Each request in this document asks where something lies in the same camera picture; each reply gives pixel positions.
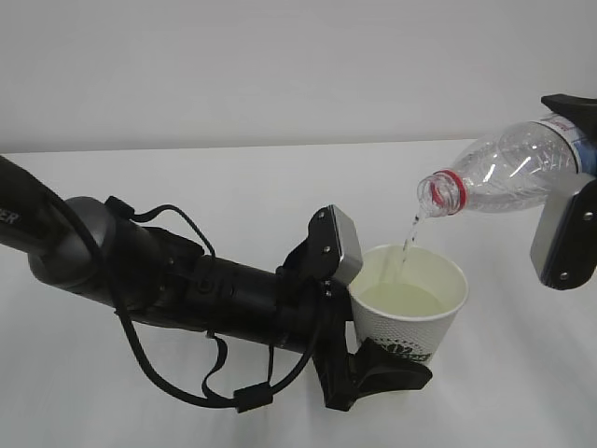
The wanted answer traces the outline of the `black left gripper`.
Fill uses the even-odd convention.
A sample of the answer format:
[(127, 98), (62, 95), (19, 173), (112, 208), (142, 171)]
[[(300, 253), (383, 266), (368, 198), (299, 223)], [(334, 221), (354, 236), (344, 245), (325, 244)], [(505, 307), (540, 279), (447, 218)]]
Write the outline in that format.
[(348, 352), (345, 324), (353, 319), (348, 284), (334, 277), (340, 268), (335, 245), (299, 243), (276, 269), (278, 348), (300, 353), (297, 364), (274, 383), (282, 392), (298, 379), (308, 362), (315, 367), (324, 404), (349, 411), (358, 399), (422, 390), (433, 378), (421, 363), (399, 357), (366, 339)]

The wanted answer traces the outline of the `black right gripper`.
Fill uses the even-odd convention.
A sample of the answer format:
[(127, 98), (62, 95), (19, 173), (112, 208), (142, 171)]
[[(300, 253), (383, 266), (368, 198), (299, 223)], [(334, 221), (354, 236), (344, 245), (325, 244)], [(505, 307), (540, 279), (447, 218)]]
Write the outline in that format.
[(597, 130), (597, 99), (556, 93), (541, 97), (541, 103), (551, 112), (570, 120), (583, 132), (580, 139), (580, 165), (584, 174), (596, 176), (596, 143), (587, 135)]

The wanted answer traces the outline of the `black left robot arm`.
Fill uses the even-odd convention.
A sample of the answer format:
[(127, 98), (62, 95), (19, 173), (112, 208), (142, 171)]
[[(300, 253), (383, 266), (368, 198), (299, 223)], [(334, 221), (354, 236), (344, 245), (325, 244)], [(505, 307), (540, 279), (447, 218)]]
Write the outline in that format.
[[(1, 162), (1, 242), (28, 257), (49, 286), (110, 306), (146, 377), (185, 403), (247, 412), (272, 403), (308, 363), (327, 408), (347, 411), (363, 397), (419, 390), (431, 379), (420, 361), (391, 354), (371, 338), (355, 353), (345, 326), (355, 318), (348, 290), (362, 268), (352, 220), (338, 207), (320, 208), (306, 238), (274, 272), (219, 258), (196, 240), (155, 227), (159, 210), (138, 214), (116, 197), (60, 198), (29, 172)], [(299, 353), (281, 380), (223, 397), (208, 385), (199, 395), (166, 381), (151, 365), (136, 324), (204, 333), (215, 341), (215, 369), (227, 359), (226, 336)]]

